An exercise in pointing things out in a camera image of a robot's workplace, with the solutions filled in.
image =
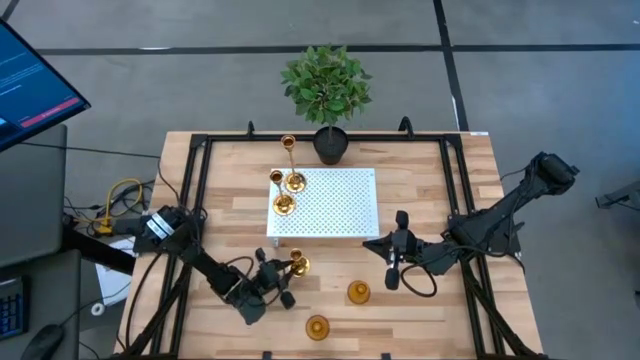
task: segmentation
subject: pegboard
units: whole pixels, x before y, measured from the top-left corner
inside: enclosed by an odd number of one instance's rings
[[[285,178],[291,169],[278,169]],[[296,208],[290,215],[273,211],[278,187],[270,184],[267,237],[277,246],[283,237],[362,237],[380,235],[376,174],[374,169],[296,169],[307,179],[307,187],[290,193],[284,183],[282,191],[293,196]]]

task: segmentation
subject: computer monitor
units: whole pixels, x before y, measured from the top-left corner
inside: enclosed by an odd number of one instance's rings
[[[0,20],[0,151],[90,107],[71,84]]]

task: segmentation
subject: green leaves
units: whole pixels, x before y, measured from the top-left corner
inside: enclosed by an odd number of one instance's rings
[[[296,104],[296,115],[304,115],[309,111],[309,103]]]
[[[280,74],[282,74],[282,77],[285,80],[288,80],[288,81],[293,81],[294,80],[294,76],[293,76],[293,73],[291,71],[286,71],[286,70],[285,71],[280,71]]]
[[[305,100],[313,100],[316,95],[309,89],[300,89],[300,94]]]
[[[372,78],[358,59],[347,56],[347,48],[309,47],[299,60],[287,62],[280,72],[284,95],[296,104],[296,115],[310,122],[335,125],[341,117],[353,117],[355,108],[364,112],[371,102],[369,86]]]
[[[333,111],[340,111],[340,110],[344,109],[344,104],[341,101],[338,101],[338,100],[329,101],[329,103],[327,103],[327,106],[329,107],[329,109],[331,109]]]

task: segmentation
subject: wooden table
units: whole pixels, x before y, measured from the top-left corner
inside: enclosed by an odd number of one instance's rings
[[[191,134],[168,133],[163,150],[163,175],[178,191]],[[503,196],[490,139],[469,133],[461,136],[476,207],[489,207]],[[453,149],[449,152],[460,209],[464,209],[455,154]],[[296,144],[294,158],[300,167],[322,166],[311,143]],[[200,158],[196,164],[190,203]],[[277,142],[215,143],[204,200],[209,220],[203,246],[219,261],[252,256],[257,247],[263,247],[269,258],[287,259],[291,248],[301,248],[312,266],[306,277],[291,284],[295,308],[286,311],[276,301],[258,323],[246,326],[237,311],[212,292],[204,276],[194,272],[180,358],[261,358],[263,351],[272,351],[274,358],[379,358],[385,352],[393,358],[474,358],[459,265],[436,277],[438,294],[425,299],[402,285],[395,292],[386,290],[384,261],[364,249],[361,239],[286,239],[279,248],[271,247],[265,236],[269,171],[286,164],[287,152]],[[439,234],[450,208],[436,143],[352,142],[339,166],[375,168],[381,233],[395,229],[396,210],[406,210],[416,236],[431,242],[441,240]],[[152,210],[175,202],[173,193],[157,179]],[[132,294],[152,257],[137,260]],[[507,258],[489,258],[488,263],[499,310],[525,344],[542,351],[522,271]],[[157,309],[165,264],[165,258],[158,261],[142,288],[132,321],[132,339]],[[236,265],[246,270],[245,264]],[[428,277],[418,270],[408,279],[424,292],[431,289]],[[347,299],[347,286],[353,280],[364,280],[371,287],[371,299],[365,305],[353,305]],[[132,297],[127,300],[120,326],[121,339]],[[488,321],[484,311],[480,312],[487,351],[492,352]],[[307,319],[315,314],[330,322],[331,333],[324,341],[310,340],[305,333]],[[169,347],[173,319],[170,313],[163,351]]]

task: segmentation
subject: brass candlestick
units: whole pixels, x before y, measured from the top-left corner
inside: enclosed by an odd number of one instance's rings
[[[287,190],[292,193],[298,193],[307,186],[307,179],[305,179],[304,175],[299,172],[296,172],[295,165],[293,163],[293,147],[296,144],[296,138],[293,135],[285,135],[280,140],[282,146],[284,146],[285,150],[289,152],[289,161],[291,162],[291,173],[287,175],[285,179],[285,186]]]
[[[293,249],[289,253],[289,256],[291,257],[291,260],[294,261],[291,265],[293,276],[303,277],[309,272],[309,270],[311,270],[311,262],[306,256],[302,255],[302,250]]]
[[[296,207],[296,201],[291,195],[283,194],[282,187],[282,171],[274,170],[269,177],[271,181],[278,187],[279,195],[273,200],[273,211],[278,215],[289,215]]]

